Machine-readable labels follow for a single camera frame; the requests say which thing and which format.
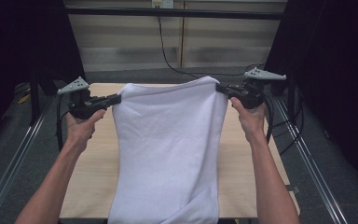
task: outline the white towel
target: white towel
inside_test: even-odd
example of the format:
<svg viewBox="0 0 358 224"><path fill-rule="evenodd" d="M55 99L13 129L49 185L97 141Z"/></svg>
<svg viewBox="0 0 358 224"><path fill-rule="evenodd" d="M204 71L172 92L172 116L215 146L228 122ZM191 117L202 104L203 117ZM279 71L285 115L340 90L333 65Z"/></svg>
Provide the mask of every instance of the white towel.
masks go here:
<svg viewBox="0 0 358 224"><path fill-rule="evenodd" d="M120 152L109 224L216 223L217 154L227 97L204 77L127 84L113 114Z"/></svg>

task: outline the metal bar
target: metal bar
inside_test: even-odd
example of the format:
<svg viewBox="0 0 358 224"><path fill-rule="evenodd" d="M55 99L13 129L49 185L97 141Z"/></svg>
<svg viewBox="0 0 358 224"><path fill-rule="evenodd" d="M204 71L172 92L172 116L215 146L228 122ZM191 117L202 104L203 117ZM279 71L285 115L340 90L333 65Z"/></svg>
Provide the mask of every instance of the metal bar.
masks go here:
<svg viewBox="0 0 358 224"><path fill-rule="evenodd" d="M281 115L283 119L289 120L287 116L287 108L283 102L282 99L278 100L278 108L281 112ZM316 188L318 189L322 200L324 201L324 204L333 219L335 223L341 224L345 223L347 224L347 220L344 217L344 214L341 211L341 208L337 202L336 197L333 195L331 189L328 187L327 183L324 180L324 177L322 176L321 171L319 170L318 165L316 164L315 160L313 159L310 150L308 149L304 139L301 135L299 135L299 130L297 126L292 125L290 122L287 122L287 128L292 135L293 139L296 139L296 136L298 136L296 140L296 146L298 149L298 152L301 155L301 158L303 159L310 176L313 180L313 183L315 184Z"/></svg>
<svg viewBox="0 0 358 224"><path fill-rule="evenodd" d="M66 13L72 15L119 15L152 17L192 17L280 21L284 14L278 12L216 11L172 8L137 7L17 7L18 10L47 13Z"/></svg>
<svg viewBox="0 0 358 224"><path fill-rule="evenodd" d="M30 148L30 145L33 143L34 138L36 137L37 133L39 132L40 126L43 123L43 120L45 118L45 115L52 103L52 97L50 97L48 104L45 106L44 110L42 111L42 114L39 116L39 118L36 120L35 124L31 126L28 129L27 134L22 139L22 142L17 149L16 154L14 155L13 159L10 162L10 165L7 167L4 175L2 176L0 180L0 207L2 205L2 202L4 201L5 197L7 196L7 193L16 178L17 173L19 172L22 162L25 159L25 156L28 153L28 150Z"/></svg>

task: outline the human arm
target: human arm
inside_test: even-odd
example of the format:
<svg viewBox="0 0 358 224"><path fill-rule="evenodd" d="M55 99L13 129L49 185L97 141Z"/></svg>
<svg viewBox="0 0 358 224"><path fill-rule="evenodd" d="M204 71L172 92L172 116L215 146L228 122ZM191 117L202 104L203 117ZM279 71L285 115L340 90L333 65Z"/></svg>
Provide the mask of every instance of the human arm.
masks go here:
<svg viewBox="0 0 358 224"><path fill-rule="evenodd" d="M264 134L266 106L249 111L232 97L231 103L239 112L241 127L252 149L255 169L257 215L260 223L299 223L296 207L284 185Z"/></svg>
<svg viewBox="0 0 358 224"><path fill-rule="evenodd" d="M98 110L87 120L75 119L69 113L66 115L68 136L62 151L39 189L22 209L16 223L57 224L76 162L95 131L95 122L103 117L104 112Z"/></svg>

